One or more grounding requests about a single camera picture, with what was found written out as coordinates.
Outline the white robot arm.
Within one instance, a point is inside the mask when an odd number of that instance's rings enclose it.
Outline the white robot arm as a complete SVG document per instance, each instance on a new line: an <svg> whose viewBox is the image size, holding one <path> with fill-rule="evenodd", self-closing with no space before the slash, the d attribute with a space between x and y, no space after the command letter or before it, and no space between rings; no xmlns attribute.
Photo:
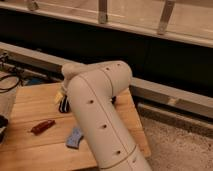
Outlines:
<svg viewBox="0 0 213 171"><path fill-rule="evenodd" d="M152 171L111 99L126 90L132 71L124 61L62 66L68 98L100 171Z"/></svg>

